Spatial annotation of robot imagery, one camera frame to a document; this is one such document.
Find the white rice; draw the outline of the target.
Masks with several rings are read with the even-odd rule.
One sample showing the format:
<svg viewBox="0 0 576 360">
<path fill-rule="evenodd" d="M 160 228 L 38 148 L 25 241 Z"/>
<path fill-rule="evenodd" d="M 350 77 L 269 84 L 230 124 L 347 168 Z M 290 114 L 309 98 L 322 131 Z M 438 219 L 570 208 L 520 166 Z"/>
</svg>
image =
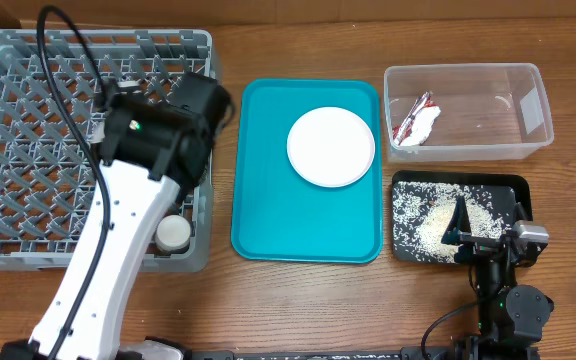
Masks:
<svg viewBox="0 0 576 360">
<path fill-rule="evenodd" d="M 457 199 L 466 202 L 472 233 L 497 238 L 510 227 L 508 187 L 397 182 L 392 188 L 393 251 L 402 261 L 452 264 L 455 245 L 441 242 Z"/>
</svg>

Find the red snack wrapper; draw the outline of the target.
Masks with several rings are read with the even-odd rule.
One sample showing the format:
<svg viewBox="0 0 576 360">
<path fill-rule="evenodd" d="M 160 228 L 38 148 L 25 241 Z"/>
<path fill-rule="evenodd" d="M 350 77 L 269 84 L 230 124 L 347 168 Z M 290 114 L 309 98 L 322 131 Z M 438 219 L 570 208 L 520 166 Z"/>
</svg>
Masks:
<svg viewBox="0 0 576 360">
<path fill-rule="evenodd" d="M 394 128 L 394 144 L 399 147 L 422 145 L 440 114 L 441 109 L 433 101 L 432 93 L 425 92 L 416 99 L 402 123 Z"/>
</svg>

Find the white cup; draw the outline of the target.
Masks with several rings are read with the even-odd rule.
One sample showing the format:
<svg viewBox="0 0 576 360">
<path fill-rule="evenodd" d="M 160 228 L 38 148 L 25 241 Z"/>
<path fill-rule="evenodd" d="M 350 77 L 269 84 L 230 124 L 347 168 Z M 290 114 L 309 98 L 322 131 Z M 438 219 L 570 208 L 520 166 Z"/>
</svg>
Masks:
<svg viewBox="0 0 576 360">
<path fill-rule="evenodd" d="M 164 217 L 155 232 L 155 244 L 162 252 L 185 252 L 190 245 L 191 224 L 180 215 Z"/>
</svg>

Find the large white plate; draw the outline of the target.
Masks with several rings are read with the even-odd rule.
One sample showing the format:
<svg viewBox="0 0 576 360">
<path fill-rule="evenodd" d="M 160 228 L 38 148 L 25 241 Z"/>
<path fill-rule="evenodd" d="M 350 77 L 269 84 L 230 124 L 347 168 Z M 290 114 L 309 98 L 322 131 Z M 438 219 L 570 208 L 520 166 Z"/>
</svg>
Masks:
<svg viewBox="0 0 576 360">
<path fill-rule="evenodd" d="M 293 169 L 311 184 L 341 188 L 361 179 L 372 166 L 376 143 L 367 123 L 340 107 L 303 114 L 287 137 Z"/>
</svg>

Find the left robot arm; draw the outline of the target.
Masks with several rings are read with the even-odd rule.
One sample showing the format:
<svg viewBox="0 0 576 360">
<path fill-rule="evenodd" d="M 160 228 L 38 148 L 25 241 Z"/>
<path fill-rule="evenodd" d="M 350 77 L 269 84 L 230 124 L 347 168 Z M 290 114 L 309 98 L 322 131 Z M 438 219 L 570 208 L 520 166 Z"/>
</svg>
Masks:
<svg viewBox="0 0 576 360">
<path fill-rule="evenodd" d="M 148 102 L 114 83 L 104 104 L 99 168 L 84 228 L 58 291 L 27 340 L 2 359 L 185 359 L 190 351 L 148 337 L 121 346 L 129 294 L 148 244 L 169 208 L 199 185 L 232 106 L 213 78 L 186 73 L 169 101 Z"/>
</svg>

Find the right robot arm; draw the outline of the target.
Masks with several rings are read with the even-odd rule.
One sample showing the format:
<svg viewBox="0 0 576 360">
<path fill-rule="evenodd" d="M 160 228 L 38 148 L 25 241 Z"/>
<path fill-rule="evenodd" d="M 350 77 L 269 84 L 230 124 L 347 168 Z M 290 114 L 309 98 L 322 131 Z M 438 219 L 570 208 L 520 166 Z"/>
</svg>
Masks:
<svg viewBox="0 0 576 360">
<path fill-rule="evenodd" d="M 454 261 L 470 267 L 474 303 L 455 315 L 476 308 L 479 332 L 454 342 L 448 359 L 537 359 L 535 343 L 554 311 L 554 302 L 539 289 L 517 282 L 515 269 L 531 267 L 549 244 L 546 228 L 527 219 L 520 203 L 516 221 L 497 238 L 475 236 L 466 200 L 459 197 L 441 242 L 455 245 Z"/>
</svg>

